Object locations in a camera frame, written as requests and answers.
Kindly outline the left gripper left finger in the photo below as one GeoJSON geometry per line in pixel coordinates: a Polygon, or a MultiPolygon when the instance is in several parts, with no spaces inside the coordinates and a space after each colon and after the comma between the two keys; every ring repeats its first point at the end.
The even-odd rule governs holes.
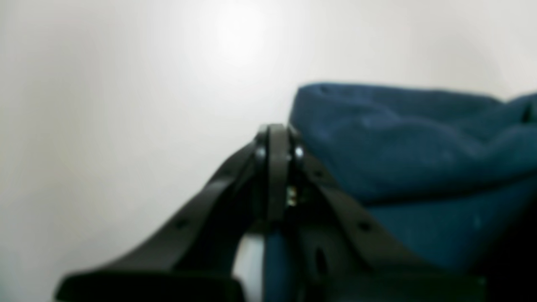
{"type": "Polygon", "coordinates": [[[240,239],[263,216],[269,128],[228,157],[148,239],[94,270],[67,275],[57,302],[245,302],[232,275],[240,239]]]}

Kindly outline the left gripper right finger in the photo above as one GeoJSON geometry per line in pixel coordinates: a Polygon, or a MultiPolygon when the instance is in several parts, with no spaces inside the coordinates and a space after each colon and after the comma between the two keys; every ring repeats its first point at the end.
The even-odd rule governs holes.
{"type": "Polygon", "coordinates": [[[293,128],[267,126],[267,222],[297,262],[299,302],[484,302],[486,283],[410,252],[343,193],[293,128]]]}

